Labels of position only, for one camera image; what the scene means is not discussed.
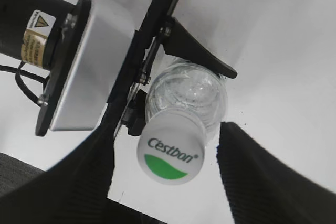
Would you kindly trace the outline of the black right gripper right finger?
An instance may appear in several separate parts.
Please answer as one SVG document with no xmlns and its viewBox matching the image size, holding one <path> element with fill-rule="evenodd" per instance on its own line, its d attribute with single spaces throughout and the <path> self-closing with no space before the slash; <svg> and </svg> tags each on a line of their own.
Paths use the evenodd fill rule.
<svg viewBox="0 0 336 224">
<path fill-rule="evenodd" d="M 217 163 L 234 223 L 335 223 L 335 193 L 278 160 L 236 123 L 220 126 Z"/>
</svg>

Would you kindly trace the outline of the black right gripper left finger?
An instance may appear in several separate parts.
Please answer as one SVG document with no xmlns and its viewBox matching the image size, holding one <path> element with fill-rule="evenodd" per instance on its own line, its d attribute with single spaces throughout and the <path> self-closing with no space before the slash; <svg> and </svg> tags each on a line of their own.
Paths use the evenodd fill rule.
<svg viewBox="0 0 336 224">
<path fill-rule="evenodd" d="M 160 223 L 108 199 L 114 130 L 125 101 L 110 103 L 101 124 L 50 170 L 1 197 L 1 223 Z"/>
</svg>

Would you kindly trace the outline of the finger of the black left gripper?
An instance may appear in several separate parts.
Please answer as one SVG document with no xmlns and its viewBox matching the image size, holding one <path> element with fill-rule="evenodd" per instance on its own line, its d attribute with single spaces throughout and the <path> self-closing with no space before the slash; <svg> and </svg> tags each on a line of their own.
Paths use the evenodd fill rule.
<svg viewBox="0 0 336 224">
<path fill-rule="evenodd" d="M 169 35 L 163 40 L 164 52 L 167 55 L 198 64 L 215 74 L 228 78 L 237 77 L 237 71 L 234 68 L 209 52 L 176 18 L 170 17 L 166 24 L 170 31 Z"/>
</svg>

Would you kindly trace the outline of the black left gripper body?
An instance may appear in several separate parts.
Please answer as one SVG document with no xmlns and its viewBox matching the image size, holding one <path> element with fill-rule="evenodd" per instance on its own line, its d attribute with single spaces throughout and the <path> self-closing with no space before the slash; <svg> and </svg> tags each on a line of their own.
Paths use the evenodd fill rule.
<svg viewBox="0 0 336 224">
<path fill-rule="evenodd" d="M 127 107 L 129 94 L 138 85 L 143 73 L 145 51 L 153 38 L 160 34 L 168 16 L 171 16 L 179 0 L 152 0 L 139 30 L 135 31 L 131 46 L 107 100 L 108 106 L 101 125 L 107 125 L 115 137 L 120 129 L 120 120 Z"/>
</svg>

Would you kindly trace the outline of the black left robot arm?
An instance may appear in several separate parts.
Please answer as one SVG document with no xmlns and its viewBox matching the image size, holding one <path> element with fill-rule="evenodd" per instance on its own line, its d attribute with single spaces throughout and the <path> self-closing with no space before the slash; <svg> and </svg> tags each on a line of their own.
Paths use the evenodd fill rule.
<svg viewBox="0 0 336 224">
<path fill-rule="evenodd" d="M 166 54 L 237 77 L 173 17 L 179 0 L 152 0 L 139 29 L 113 0 L 1 0 L 1 53 L 49 72 L 41 95 L 23 83 L 26 72 L 9 68 L 24 94 L 39 106 L 35 134 L 144 124 L 144 92 L 160 47 Z"/>
</svg>

